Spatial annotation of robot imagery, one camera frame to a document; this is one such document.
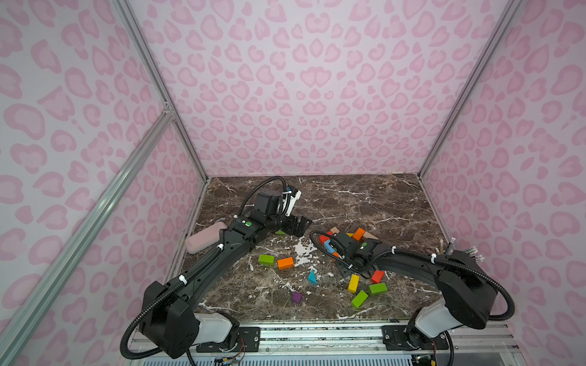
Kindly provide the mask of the light blue block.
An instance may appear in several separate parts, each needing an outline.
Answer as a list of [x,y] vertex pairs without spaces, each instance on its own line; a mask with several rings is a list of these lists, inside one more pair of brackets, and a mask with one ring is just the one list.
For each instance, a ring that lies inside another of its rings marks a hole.
[[323,243],[324,248],[327,250],[328,253],[334,254],[336,252],[335,248],[332,247],[331,241],[327,240]]

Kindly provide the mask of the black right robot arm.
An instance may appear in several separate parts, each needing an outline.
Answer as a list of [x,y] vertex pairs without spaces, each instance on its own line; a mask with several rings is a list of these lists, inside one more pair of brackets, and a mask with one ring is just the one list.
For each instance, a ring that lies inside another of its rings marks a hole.
[[432,285],[441,293],[441,299],[414,312],[401,335],[389,338],[395,347],[422,349],[451,329],[485,329],[488,322],[509,320],[515,314],[513,297],[479,267],[469,251],[424,254],[379,239],[314,230],[309,238],[322,253],[327,251],[323,237],[334,249],[329,256],[353,275],[366,277],[377,270],[398,273]]

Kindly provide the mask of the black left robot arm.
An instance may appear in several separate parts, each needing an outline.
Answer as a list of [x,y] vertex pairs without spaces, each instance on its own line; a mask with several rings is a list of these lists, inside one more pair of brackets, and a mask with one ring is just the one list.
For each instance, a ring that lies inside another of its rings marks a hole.
[[165,284],[153,282],[146,289],[140,313],[121,337],[121,355],[138,360],[164,352],[179,358],[202,344],[233,349],[239,340],[239,322],[221,311],[197,314],[198,305],[234,263],[271,233],[305,235],[311,220],[292,214],[301,196],[301,190],[281,176],[259,183],[232,221],[216,231],[208,253]]

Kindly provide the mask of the yellow block centre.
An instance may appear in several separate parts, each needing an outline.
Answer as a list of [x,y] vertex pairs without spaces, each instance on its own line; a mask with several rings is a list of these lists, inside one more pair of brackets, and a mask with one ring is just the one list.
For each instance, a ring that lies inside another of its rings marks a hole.
[[352,274],[350,277],[350,280],[349,280],[347,290],[350,293],[355,294],[357,292],[359,283],[360,283],[360,276],[358,276],[357,274],[355,274],[355,275]]

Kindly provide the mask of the green block right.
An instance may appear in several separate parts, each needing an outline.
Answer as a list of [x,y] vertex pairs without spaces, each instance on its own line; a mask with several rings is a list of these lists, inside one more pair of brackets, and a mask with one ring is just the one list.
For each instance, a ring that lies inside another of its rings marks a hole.
[[383,282],[369,285],[369,293],[372,295],[384,294],[387,291],[388,291],[388,287]]

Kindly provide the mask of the green block bottom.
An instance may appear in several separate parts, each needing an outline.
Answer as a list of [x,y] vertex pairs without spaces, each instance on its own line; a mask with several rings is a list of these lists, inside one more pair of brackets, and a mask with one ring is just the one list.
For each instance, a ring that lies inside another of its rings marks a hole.
[[365,291],[360,291],[360,293],[358,293],[354,299],[352,299],[351,304],[355,309],[360,309],[368,297],[369,295]]

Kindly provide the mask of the green block lower left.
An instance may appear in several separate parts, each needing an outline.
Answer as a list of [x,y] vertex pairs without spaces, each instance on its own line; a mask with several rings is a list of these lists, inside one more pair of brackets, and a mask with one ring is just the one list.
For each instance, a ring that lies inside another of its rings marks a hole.
[[260,255],[259,256],[259,264],[264,266],[273,266],[275,265],[276,258],[270,255]]

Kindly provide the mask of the teal triangle block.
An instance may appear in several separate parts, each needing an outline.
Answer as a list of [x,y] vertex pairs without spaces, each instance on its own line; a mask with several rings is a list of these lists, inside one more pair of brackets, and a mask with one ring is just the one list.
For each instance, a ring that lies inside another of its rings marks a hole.
[[317,286],[317,276],[314,271],[311,271],[308,275],[308,282],[314,286]]

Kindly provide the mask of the purple cube block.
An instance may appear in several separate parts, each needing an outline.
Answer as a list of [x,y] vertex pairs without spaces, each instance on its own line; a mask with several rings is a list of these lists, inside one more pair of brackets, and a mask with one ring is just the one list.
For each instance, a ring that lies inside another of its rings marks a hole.
[[302,302],[302,300],[303,300],[303,296],[302,296],[302,294],[301,294],[301,293],[299,293],[299,292],[297,292],[297,291],[296,291],[296,292],[295,292],[295,293],[292,295],[292,297],[291,297],[291,300],[292,300],[294,303],[296,303],[296,304],[299,304],[299,303],[301,303],[301,302]]

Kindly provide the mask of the pink pencil case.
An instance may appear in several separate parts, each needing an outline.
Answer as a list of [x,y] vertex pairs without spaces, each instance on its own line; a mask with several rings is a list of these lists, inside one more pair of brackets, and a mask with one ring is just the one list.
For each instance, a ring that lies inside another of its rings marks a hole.
[[224,221],[218,221],[210,227],[193,234],[186,239],[186,252],[194,255],[217,243],[221,238],[221,230],[225,230],[226,228],[227,225]]

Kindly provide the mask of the bundle of pencils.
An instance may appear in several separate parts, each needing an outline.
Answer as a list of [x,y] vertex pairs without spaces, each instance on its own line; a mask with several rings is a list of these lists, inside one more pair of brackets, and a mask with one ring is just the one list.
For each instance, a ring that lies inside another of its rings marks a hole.
[[[448,244],[445,246],[444,242],[440,241],[440,250],[439,253],[444,256],[449,256],[456,251],[456,238],[451,237],[448,241]],[[467,254],[467,256],[471,257],[477,264],[482,263],[485,260],[485,257],[479,252],[476,246],[469,247],[468,249],[462,250],[463,253]]]

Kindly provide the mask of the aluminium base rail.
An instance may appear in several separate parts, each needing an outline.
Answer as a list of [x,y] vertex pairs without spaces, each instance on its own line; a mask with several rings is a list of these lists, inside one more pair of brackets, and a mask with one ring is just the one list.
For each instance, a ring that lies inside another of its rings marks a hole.
[[402,346],[402,322],[340,320],[244,323],[239,344],[228,352],[194,346],[189,356],[164,353],[140,365],[525,365],[503,322],[485,329],[460,327],[421,349]]

